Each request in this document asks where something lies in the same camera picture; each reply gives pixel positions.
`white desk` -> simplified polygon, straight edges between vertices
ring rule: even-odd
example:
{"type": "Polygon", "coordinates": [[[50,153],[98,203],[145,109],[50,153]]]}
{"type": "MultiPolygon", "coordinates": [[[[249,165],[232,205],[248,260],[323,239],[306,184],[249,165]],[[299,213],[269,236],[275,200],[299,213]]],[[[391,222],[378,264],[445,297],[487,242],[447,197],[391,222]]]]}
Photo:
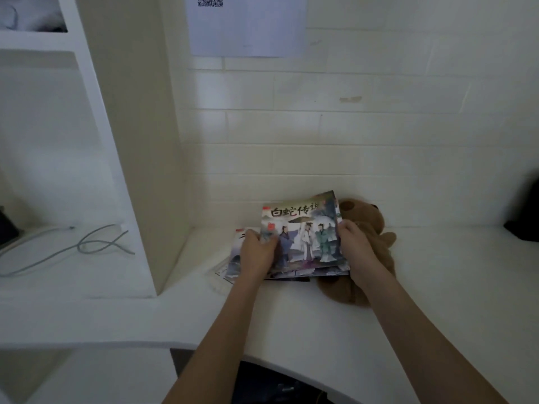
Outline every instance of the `white desk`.
{"type": "MultiPolygon", "coordinates": [[[[511,402],[539,396],[539,244],[498,228],[400,228],[397,277],[436,326],[511,402]]],[[[0,347],[194,348],[225,297],[204,273],[231,229],[195,230],[157,299],[0,302],[0,347]]],[[[369,403],[417,402],[368,309],[315,283],[265,282],[246,359],[369,403]]]]}

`forearm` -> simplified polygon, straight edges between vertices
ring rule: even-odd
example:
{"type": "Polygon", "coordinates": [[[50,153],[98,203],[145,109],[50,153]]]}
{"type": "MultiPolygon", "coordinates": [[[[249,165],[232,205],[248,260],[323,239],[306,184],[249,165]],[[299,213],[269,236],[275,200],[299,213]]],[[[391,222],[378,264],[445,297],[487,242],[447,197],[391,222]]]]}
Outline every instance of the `forearm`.
{"type": "Polygon", "coordinates": [[[232,399],[260,283],[239,277],[217,319],[163,404],[218,404],[232,399]]]}
{"type": "Polygon", "coordinates": [[[506,403],[383,267],[365,270],[374,313],[421,403],[506,403]]]}

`brown plush toy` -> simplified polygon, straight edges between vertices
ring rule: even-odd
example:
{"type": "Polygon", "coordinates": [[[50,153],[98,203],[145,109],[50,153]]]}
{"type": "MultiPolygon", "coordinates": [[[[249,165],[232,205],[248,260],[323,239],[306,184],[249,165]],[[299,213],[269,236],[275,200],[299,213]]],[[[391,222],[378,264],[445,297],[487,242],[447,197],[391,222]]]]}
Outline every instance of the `brown plush toy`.
{"type": "MultiPolygon", "coordinates": [[[[395,264],[389,247],[394,244],[397,235],[392,232],[382,234],[385,222],[378,207],[352,198],[340,201],[339,207],[342,217],[353,221],[365,233],[378,260],[395,276],[395,264]]],[[[320,277],[318,286],[326,296],[337,302],[369,306],[367,295],[350,276],[320,277]]]]}

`qr code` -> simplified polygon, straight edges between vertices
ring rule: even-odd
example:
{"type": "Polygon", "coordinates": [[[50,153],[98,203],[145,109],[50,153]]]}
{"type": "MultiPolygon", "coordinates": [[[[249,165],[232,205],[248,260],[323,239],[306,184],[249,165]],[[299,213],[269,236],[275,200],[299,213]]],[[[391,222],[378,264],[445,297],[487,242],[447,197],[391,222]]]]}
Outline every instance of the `qr code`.
{"type": "Polygon", "coordinates": [[[197,0],[199,7],[222,7],[223,0],[197,0]]]}

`paper on wall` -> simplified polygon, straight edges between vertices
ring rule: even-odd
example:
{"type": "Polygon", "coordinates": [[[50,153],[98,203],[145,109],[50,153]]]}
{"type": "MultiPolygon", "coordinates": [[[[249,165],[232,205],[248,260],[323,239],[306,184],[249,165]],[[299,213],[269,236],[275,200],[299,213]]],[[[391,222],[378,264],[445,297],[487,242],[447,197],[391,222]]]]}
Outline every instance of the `paper on wall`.
{"type": "Polygon", "coordinates": [[[307,0],[185,0],[192,55],[300,56],[307,0]]]}

